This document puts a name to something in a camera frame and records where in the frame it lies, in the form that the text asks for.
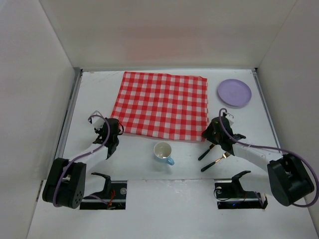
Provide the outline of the lilac round plate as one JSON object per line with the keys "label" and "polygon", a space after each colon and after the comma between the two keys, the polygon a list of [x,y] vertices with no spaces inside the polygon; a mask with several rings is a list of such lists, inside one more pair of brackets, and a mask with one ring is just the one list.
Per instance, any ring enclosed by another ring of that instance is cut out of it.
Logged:
{"label": "lilac round plate", "polygon": [[232,107],[244,107],[252,97],[249,86],[237,79],[222,81],[217,87],[217,93],[224,103]]}

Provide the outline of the white mug blue outside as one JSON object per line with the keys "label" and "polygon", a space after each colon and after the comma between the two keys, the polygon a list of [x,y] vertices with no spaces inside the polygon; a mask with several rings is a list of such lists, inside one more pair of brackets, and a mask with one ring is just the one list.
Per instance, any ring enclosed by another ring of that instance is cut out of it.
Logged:
{"label": "white mug blue outside", "polygon": [[171,157],[172,148],[166,142],[158,142],[154,146],[154,155],[159,162],[173,166],[175,164]]}

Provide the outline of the red white checkered cloth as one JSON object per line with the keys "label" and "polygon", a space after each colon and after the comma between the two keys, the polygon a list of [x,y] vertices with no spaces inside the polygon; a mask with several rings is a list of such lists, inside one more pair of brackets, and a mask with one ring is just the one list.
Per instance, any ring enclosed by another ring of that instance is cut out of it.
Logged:
{"label": "red white checkered cloth", "polygon": [[203,141],[209,122],[207,89],[201,76],[126,71],[111,117],[125,133]]}

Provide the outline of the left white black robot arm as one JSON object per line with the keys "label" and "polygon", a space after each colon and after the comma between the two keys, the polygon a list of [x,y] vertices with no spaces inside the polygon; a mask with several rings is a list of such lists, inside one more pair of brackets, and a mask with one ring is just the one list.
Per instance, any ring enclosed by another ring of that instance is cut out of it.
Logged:
{"label": "left white black robot arm", "polygon": [[92,144],[73,159],[56,158],[49,171],[42,199],[55,207],[76,209],[83,198],[94,198],[103,202],[102,197],[115,195],[109,175],[99,173],[94,167],[109,159],[119,145],[118,136],[124,127],[118,119],[97,117],[93,124],[97,138]]}

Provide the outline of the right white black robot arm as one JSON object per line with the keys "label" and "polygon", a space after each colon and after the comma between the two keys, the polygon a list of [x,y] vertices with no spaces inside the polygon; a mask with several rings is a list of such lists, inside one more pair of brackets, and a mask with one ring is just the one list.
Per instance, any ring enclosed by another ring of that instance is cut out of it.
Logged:
{"label": "right white black robot arm", "polygon": [[213,118],[201,136],[267,172],[271,194],[281,205],[306,208],[318,201],[318,177],[310,164],[296,153],[252,144],[246,136],[233,133],[225,116]]}

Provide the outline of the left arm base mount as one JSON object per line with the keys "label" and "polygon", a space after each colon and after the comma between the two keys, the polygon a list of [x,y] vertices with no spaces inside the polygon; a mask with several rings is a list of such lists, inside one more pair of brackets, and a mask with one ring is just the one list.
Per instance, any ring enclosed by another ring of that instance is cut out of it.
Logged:
{"label": "left arm base mount", "polygon": [[80,210],[125,210],[127,181],[112,181],[110,192],[94,193],[96,197],[85,197]]}

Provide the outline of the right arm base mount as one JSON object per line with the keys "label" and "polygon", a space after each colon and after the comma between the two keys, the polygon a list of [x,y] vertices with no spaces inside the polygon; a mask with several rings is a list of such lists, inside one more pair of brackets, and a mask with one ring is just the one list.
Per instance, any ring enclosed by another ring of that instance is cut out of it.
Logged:
{"label": "right arm base mount", "polygon": [[268,206],[266,196],[255,191],[245,191],[240,182],[219,180],[214,183],[214,197],[220,210],[261,209]]}

